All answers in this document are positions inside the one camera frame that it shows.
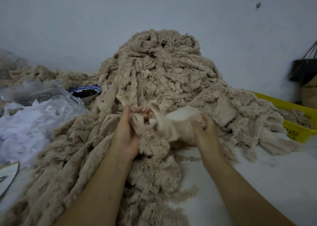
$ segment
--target bowl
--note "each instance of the bowl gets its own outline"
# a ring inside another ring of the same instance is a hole
[[[81,100],[83,101],[83,103],[85,105],[88,105],[95,97],[97,97],[97,95],[99,93],[101,93],[101,87],[99,86],[81,86],[81,87],[77,87],[77,88],[74,88],[74,89],[71,89],[71,90],[68,90],[68,92],[73,95],[74,92],[81,92],[83,90],[86,90],[86,89],[93,89],[95,90],[97,93],[92,95],[92,96],[89,96],[89,97],[85,97],[85,98],[81,98]]]

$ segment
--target yellow plastic basket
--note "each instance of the yellow plastic basket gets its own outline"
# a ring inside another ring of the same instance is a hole
[[[274,106],[281,109],[297,109],[305,113],[305,116],[312,122],[315,128],[317,128],[317,110],[300,106],[294,103],[286,102],[277,98],[272,98],[264,94],[254,92],[258,98],[268,100],[273,103]],[[284,128],[287,130],[287,136],[297,142],[304,143],[310,136],[317,135],[317,130],[305,128],[298,124],[292,123],[290,121],[284,120]]]

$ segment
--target person's right hand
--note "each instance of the person's right hand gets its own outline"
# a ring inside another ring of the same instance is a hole
[[[206,122],[207,128],[203,130],[201,124],[192,121],[196,144],[202,157],[204,167],[210,164],[224,162],[224,153],[220,146],[217,131],[214,122],[206,114],[202,114],[203,120]]]

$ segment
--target white fabric scrap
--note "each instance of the white fabric scrap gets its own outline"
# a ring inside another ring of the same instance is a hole
[[[23,108],[10,116],[8,110]],[[65,98],[51,99],[42,103],[36,100],[32,106],[17,103],[5,105],[0,118],[0,158],[21,167],[30,167],[34,157],[48,143],[50,132],[74,116],[88,112],[84,107]]]

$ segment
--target person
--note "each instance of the person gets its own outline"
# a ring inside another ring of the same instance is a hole
[[[141,113],[138,107],[134,113]],[[143,112],[148,120],[150,109]],[[83,192],[55,226],[115,225],[120,200],[131,163],[139,153],[140,137],[129,124],[132,112],[126,106],[112,144]],[[213,121],[202,114],[207,128],[193,121],[195,140],[205,169],[215,182],[227,211],[237,225],[295,225],[261,196],[224,158]]]

